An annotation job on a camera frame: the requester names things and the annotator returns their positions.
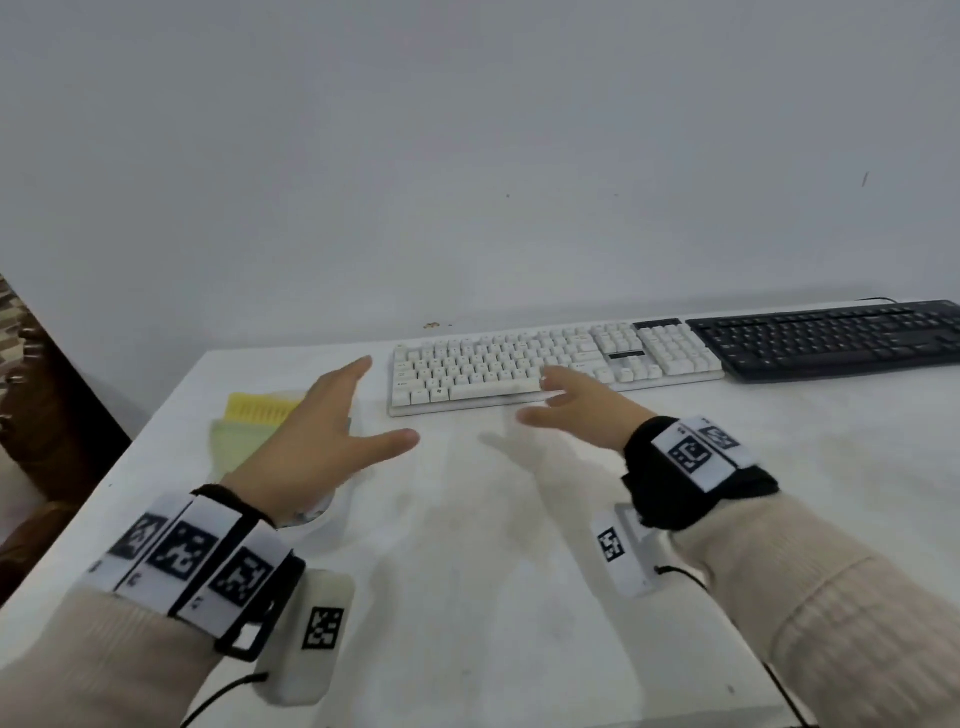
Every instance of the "keyboard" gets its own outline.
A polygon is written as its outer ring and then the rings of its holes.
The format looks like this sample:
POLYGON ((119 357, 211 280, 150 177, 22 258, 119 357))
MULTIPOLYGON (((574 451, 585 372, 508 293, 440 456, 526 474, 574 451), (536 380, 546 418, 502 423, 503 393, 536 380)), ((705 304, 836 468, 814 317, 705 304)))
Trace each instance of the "keyboard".
POLYGON ((747 382, 865 375, 960 362, 960 306, 864 305, 688 321, 747 382))
POLYGON ((401 344, 392 417, 545 400, 544 366, 566 366, 618 392, 723 378, 720 358, 680 319, 515 330, 401 344))

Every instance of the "wrist strap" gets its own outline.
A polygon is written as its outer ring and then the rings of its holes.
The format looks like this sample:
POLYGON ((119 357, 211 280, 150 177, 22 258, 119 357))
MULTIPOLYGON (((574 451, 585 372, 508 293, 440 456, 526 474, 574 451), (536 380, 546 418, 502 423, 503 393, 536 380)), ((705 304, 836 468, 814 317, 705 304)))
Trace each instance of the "wrist strap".
POLYGON ((187 621, 214 637, 219 651, 255 660, 303 562, 263 514, 226 488, 195 494, 158 498, 82 583, 187 621), (250 649, 235 648, 247 623, 262 634, 250 649))
POLYGON ((648 528, 682 531, 721 500, 780 490, 747 448, 705 417, 655 417, 636 430, 624 455, 623 483, 648 528))

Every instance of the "knitted sweater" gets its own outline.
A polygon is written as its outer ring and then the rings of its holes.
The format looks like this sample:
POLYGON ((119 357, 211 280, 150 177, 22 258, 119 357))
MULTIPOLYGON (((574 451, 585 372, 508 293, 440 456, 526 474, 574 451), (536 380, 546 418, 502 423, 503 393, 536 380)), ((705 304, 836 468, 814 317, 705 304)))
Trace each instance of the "knitted sweater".
MULTIPOLYGON (((960 726, 960 613, 795 499, 722 503, 674 543, 825 728, 960 726)), ((77 588, 0 670, 0 716, 176 728, 218 662, 193 627, 77 588)))

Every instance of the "black keyboard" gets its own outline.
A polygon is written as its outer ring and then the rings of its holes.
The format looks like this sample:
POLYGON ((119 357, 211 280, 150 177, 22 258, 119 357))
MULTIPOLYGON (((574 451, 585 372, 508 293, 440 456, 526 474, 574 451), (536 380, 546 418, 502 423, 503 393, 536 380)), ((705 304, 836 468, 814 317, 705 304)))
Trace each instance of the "black keyboard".
POLYGON ((960 306, 865 305, 687 321, 743 381, 794 381, 960 363, 960 306))

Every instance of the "white keyboard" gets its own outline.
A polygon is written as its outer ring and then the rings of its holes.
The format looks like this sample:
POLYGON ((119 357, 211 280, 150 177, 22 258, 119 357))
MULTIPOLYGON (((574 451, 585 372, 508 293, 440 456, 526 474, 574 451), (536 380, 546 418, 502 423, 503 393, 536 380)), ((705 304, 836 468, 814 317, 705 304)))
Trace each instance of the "white keyboard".
POLYGON ((723 378, 723 365, 679 319, 504 331, 400 344, 391 417, 545 400, 544 366, 594 376, 618 392, 723 378))

